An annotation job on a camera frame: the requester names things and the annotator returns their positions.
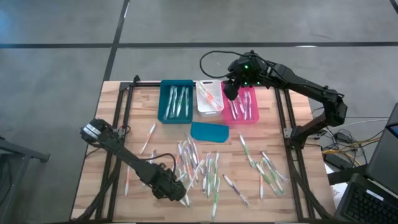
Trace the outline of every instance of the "pink tray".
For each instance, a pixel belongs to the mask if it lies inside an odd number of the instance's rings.
[[[221,89],[224,90],[225,84],[221,82]],[[259,114],[259,108],[257,105],[257,98],[256,98],[256,91],[254,87],[245,87],[245,88],[240,88],[238,91],[239,97],[242,100],[242,103],[244,102],[244,91],[248,91],[251,96],[251,113],[252,113],[252,119],[251,120],[244,120],[243,119],[243,114],[242,111],[239,107],[238,100],[235,101],[236,107],[238,109],[238,117],[236,120],[233,119],[232,113],[231,113],[231,108],[229,107],[228,99],[225,96],[223,92],[223,103],[224,103],[224,109],[223,109],[223,118],[224,122],[227,125],[234,125],[234,124],[254,124],[260,119],[260,114]]]

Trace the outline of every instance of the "teal tray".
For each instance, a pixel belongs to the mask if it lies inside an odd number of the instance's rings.
[[[178,98],[181,94],[182,87],[187,86],[189,91],[189,109],[188,109],[188,117],[185,116],[185,96],[182,98],[181,112],[180,117],[170,118],[168,116],[167,119],[163,119],[164,114],[166,113],[167,104],[169,103],[169,95],[171,86],[177,86],[177,102]],[[190,124],[192,122],[193,117],[193,81],[192,80],[163,80],[160,83],[160,96],[159,96],[159,108],[157,111],[157,119],[164,124]]]

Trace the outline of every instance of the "laptop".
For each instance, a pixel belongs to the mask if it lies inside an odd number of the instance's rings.
[[[335,217],[359,223],[398,223],[398,103],[376,146],[365,177],[354,174]]]

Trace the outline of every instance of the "keyboard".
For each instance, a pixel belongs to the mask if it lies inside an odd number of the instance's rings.
[[[362,187],[352,186],[348,204],[342,215],[360,223],[398,223],[398,209],[367,193]]]

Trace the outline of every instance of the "wire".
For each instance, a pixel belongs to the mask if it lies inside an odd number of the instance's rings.
[[[358,122],[354,122],[354,123],[350,123],[350,124],[343,124],[343,125],[331,128],[330,130],[333,130],[333,129],[336,129],[336,128],[347,127],[349,125],[354,125],[354,124],[362,124],[362,123],[376,122],[376,121],[386,121],[386,120],[388,120],[388,118],[386,118],[386,119],[374,119],[374,120],[368,120],[368,121],[358,121]]]
[[[102,148],[101,148],[101,147],[98,147],[98,148],[94,149],[93,151],[89,152],[89,153],[85,156],[85,159],[86,159],[90,154],[92,154],[92,153],[94,153],[94,152],[96,152],[96,151],[98,151],[98,150],[100,150],[100,149],[102,149]]]
[[[313,114],[314,112],[316,112],[317,110],[320,110],[320,109],[323,109],[323,106],[321,106],[321,107],[319,107],[319,108],[317,108],[317,109],[312,110],[312,111],[311,111],[311,114]]]
[[[372,139],[372,140],[365,140],[365,141],[355,142],[355,143],[352,143],[352,144],[349,144],[349,145],[345,146],[345,147],[342,148],[342,149],[339,149],[339,151],[342,151],[343,149],[346,149],[346,148],[348,148],[348,147],[353,147],[353,146],[358,145],[358,144],[361,144],[361,143],[374,142],[374,141],[378,141],[378,140],[380,140],[380,138],[376,138],[376,139]],[[328,151],[323,151],[322,153],[329,153],[329,152],[334,153],[334,152],[332,152],[332,151],[333,151],[333,150],[328,150]]]
[[[367,143],[367,144],[363,145],[362,147],[368,146],[368,145],[373,144],[373,143],[376,143],[376,142],[378,142],[378,141],[374,141],[374,142]]]
[[[319,145],[319,144],[310,144],[310,143],[305,143],[306,145],[309,145],[309,146],[319,146],[319,147],[322,147],[321,145]]]
[[[341,151],[341,152],[339,152],[339,153],[342,153],[343,155],[346,155],[346,156],[352,158],[359,166],[361,165],[361,163],[358,162],[352,155],[347,154],[346,152],[343,152],[343,151]]]
[[[224,77],[227,77],[228,75],[231,74],[231,73],[228,73],[228,74],[226,74],[226,75],[222,75],[222,76],[216,77],[216,76],[213,76],[213,75],[209,75],[208,73],[206,73],[206,72],[204,71],[204,69],[203,69],[203,67],[202,67],[202,65],[201,65],[201,61],[202,61],[207,55],[213,54],[213,53],[236,54],[236,55],[239,55],[239,56],[243,56],[243,55],[241,55],[241,54],[239,54],[239,53],[236,53],[236,52],[228,52],[228,51],[224,51],[224,50],[212,50],[212,51],[210,51],[210,52],[205,53],[205,54],[199,59],[199,67],[200,67],[201,72],[203,72],[203,74],[207,75],[207,76],[210,77],[210,78],[224,78]]]
[[[347,129],[340,129],[340,130],[338,130],[338,133],[341,133],[341,134],[347,134],[351,139],[351,141],[350,141],[350,143],[353,143],[353,142],[358,142],[354,137],[353,137],[353,135],[351,134],[351,131],[348,131]],[[366,157],[366,154],[365,154],[365,151],[364,151],[364,149],[363,149],[363,147],[362,147],[362,145],[358,145],[359,146],[359,148],[361,148],[361,151],[362,151],[362,154],[360,155],[360,156],[363,156],[364,158],[365,158],[365,164],[368,164],[368,158]]]
[[[331,136],[331,141],[332,141],[334,144],[337,144],[337,140],[336,140],[336,138],[335,138],[335,135],[330,131],[329,127],[325,127],[324,130],[325,130],[327,133],[330,134],[330,136]]]
[[[375,138],[376,136],[378,136],[380,133],[382,133],[384,131],[384,129],[383,130],[381,130],[380,132],[378,132],[377,134],[375,134],[373,137],[370,137],[369,139],[372,139],[372,138]]]

